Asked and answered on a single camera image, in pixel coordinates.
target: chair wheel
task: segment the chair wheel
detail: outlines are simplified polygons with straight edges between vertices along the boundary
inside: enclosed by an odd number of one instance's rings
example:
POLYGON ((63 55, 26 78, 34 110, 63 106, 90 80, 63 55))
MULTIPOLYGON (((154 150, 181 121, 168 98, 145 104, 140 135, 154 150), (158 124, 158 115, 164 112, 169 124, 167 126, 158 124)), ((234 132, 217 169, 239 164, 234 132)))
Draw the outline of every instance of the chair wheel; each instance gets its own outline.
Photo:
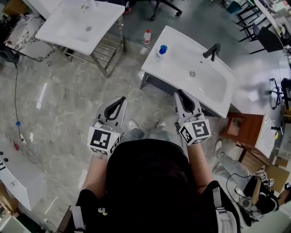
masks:
POLYGON ((151 17, 150 21, 155 21, 155 20, 156 20, 156 16, 153 15, 153 16, 151 17))

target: white bottle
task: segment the white bottle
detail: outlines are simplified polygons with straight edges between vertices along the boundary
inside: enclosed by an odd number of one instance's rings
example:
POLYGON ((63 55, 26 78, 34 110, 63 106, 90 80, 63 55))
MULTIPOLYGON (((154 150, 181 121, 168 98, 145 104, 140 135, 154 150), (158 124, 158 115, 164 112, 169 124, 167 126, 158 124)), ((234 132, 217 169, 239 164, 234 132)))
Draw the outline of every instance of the white bottle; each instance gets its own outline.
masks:
POLYGON ((147 45, 150 42, 150 38, 151 38, 151 31, 148 29, 146 30, 144 34, 144 44, 147 45))
POLYGON ((166 52, 167 52, 168 47, 165 45, 162 45, 160 48, 158 47, 156 49, 156 60, 161 61, 164 59, 166 52))

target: black faucet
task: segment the black faucet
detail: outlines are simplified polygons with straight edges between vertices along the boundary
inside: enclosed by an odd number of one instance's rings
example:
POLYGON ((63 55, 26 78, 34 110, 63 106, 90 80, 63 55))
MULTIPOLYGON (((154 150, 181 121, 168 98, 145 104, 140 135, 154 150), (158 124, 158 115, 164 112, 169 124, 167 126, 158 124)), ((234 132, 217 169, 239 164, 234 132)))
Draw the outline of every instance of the black faucet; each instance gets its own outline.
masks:
POLYGON ((210 55, 212 55, 212 56, 211 56, 211 61, 214 61, 215 53, 219 56, 220 48, 221 48, 220 43, 216 43, 216 44, 213 45, 209 50, 207 50, 205 53, 203 53, 203 56, 204 56, 205 58, 207 58, 207 57, 209 57, 210 55))

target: red object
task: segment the red object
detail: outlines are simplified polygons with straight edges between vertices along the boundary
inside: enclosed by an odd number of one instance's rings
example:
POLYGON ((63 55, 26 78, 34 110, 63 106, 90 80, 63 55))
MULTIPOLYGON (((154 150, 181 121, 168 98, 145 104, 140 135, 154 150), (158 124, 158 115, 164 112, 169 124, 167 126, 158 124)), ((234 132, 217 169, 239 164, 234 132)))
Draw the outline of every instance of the red object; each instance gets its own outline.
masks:
POLYGON ((15 150, 19 151, 19 146, 18 146, 18 144, 17 144, 15 141, 13 141, 13 144, 14 144, 14 148, 15 148, 15 150))
POLYGON ((125 15, 125 14, 127 14, 129 12, 131 12, 131 8, 128 8, 128 10, 126 10, 125 12, 123 12, 123 14, 125 15))

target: backpack strap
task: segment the backpack strap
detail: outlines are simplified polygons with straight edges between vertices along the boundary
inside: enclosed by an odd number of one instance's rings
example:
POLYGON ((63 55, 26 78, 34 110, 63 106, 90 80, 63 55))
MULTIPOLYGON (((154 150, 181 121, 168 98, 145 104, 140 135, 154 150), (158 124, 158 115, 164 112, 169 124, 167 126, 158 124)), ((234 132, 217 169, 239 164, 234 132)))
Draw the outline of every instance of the backpack strap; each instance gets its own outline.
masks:
POLYGON ((218 233, 237 233, 236 219, 232 212, 227 211, 221 204, 220 188, 212 190, 216 208, 218 233))

